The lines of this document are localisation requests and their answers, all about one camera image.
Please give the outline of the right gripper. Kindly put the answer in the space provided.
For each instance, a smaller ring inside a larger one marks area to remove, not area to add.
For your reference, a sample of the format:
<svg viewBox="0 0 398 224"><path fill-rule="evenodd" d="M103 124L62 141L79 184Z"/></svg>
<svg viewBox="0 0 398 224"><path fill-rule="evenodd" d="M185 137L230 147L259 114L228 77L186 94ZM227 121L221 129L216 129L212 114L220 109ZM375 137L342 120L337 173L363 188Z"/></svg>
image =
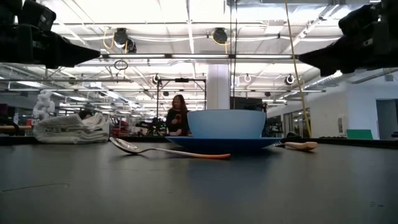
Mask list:
<svg viewBox="0 0 398 224"><path fill-rule="evenodd" d="M322 77L352 73L357 68L368 67L373 57L380 67L397 67L397 0L381 0L374 5L377 20L373 25L373 38L344 35L332 44L318 50L300 54L301 62L310 62L320 70Z"/></svg>

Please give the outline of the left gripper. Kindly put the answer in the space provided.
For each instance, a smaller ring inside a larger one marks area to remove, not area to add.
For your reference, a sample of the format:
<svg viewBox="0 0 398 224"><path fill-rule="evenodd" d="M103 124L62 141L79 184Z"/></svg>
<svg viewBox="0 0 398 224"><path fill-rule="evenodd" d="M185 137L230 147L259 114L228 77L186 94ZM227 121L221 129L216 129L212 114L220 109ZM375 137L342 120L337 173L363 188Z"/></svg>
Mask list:
<svg viewBox="0 0 398 224"><path fill-rule="evenodd" d="M48 56L52 36L59 53ZM74 67L99 56L99 51L75 45L51 31L26 24L1 24L1 62L58 68Z"/></svg>

